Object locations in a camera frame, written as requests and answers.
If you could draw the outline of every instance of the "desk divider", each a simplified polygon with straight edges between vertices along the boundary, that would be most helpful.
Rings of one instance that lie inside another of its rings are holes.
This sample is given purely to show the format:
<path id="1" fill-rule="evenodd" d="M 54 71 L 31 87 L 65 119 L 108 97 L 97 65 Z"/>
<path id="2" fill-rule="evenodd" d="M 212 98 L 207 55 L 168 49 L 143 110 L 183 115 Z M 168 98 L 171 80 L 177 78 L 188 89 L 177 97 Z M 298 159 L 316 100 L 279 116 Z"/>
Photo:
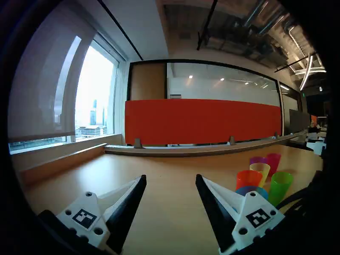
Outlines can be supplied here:
<path id="1" fill-rule="evenodd" d="M 198 144 L 281 135 L 278 106 L 212 99 L 133 100 L 125 103 L 125 141 Z"/>

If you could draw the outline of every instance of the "blue cup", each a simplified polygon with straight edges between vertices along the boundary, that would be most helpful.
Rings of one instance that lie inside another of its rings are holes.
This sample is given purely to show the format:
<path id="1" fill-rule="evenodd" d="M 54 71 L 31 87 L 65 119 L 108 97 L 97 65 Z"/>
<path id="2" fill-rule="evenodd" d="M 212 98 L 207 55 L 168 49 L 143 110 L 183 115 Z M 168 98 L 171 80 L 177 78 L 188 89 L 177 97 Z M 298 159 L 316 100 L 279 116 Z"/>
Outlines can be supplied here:
<path id="1" fill-rule="evenodd" d="M 242 195 L 242 196 L 245 196 L 248 192 L 251 192 L 251 191 L 256 191 L 264 199 L 268 200 L 268 193 L 263 188 L 256 187 L 256 186 L 245 186 L 245 187 L 239 188 L 235 192 Z"/>

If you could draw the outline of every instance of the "green cup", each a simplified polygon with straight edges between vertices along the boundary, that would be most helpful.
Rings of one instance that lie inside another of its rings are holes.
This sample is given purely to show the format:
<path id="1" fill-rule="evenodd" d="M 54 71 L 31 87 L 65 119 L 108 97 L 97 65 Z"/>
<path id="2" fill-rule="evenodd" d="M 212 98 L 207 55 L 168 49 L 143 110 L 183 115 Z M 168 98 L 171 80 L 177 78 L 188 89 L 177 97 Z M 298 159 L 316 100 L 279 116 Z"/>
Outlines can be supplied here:
<path id="1" fill-rule="evenodd" d="M 288 188 L 293 182 L 293 176 L 286 172 L 276 172 L 272 176 L 268 202 L 277 206 L 287 193 Z"/>

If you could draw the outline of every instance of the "yellow cup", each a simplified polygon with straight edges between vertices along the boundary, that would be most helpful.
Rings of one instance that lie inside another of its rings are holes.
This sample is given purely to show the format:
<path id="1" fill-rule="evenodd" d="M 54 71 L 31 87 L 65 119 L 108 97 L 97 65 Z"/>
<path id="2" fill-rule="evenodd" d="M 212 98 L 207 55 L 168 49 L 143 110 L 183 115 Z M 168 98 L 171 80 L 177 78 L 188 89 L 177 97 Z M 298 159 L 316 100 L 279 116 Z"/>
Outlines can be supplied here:
<path id="1" fill-rule="evenodd" d="M 260 184 L 258 185 L 259 187 L 262 188 L 263 185 L 264 185 L 264 182 L 267 179 L 267 176 L 268 176 L 268 173 L 269 173 L 269 170 L 270 170 L 270 166 L 268 164 L 265 164 L 265 163 L 254 163 L 254 164 L 251 164 L 249 166 L 249 170 L 258 171 L 258 172 L 262 173 L 262 179 L 260 181 Z"/>

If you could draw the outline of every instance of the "plastic cup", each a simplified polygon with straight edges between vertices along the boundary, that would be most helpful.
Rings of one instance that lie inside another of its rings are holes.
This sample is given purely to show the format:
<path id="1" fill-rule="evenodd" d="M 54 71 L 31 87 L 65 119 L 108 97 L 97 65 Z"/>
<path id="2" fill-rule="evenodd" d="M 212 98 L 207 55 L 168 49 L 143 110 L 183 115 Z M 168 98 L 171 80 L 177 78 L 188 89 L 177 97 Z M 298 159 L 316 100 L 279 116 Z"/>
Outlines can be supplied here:
<path id="1" fill-rule="evenodd" d="M 268 200 L 267 191 L 265 189 L 257 187 L 257 186 L 245 186 L 245 187 L 242 187 L 242 188 L 236 190 L 235 192 L 242 195 L 242 196 L 245 196 L 248 192 L 251 192 L 251 191 L 256 191 L 261 196 L 263 196 L 264 199 Z"/>
<path id="2" fill-rule="evenodd" d="M 268 201 L 277 206 L 287 193 L 288 188 L 293 182 L 293 176 L 287 172 L 276 172 L 272 176 Z"/>
<path id="3" fill-rule="evenodd" d="M 268 176 L 268 173 L 269 173 L 269 170 L 270 170 L 270 166 L 268 164 L 264 164 L 264 163 L 254 163 L 254 164 L 251 164 L 249 166 L 249 170 L 253 170 L 253 171 L 262 173 L 262 179 L 260 181 L 260 184 L 258 185 L 259 187 L 262 188 L 263 185 L 264 185 L 264 182 L 267 179 L 267 176 Z"/>
<path id="4" fill-rule="evenodd" d="M 251 170 L 238 172 L 236 190 L 244 186 L 258 186 L 262 179 L 262 173 Z"/>
<path id="5" fill-rule="evenodd" d="M 279 163 L 281 159 L 281 154 L 277 153 L 270 153 L 267 155 L 267 164 L 270 166 L 270 171 L 268 176 L 272 176 L 274 173 L 276 173 L 276 170 L 278 169 Z"/>
<path id="6" fill-rule="evenodd" d="M 267 158 L 264 158 L 264 157 L 252 157 L 250 159 L 250 164 L 254 164 L 254 163 L 265 163 L 267 164 Z"/>

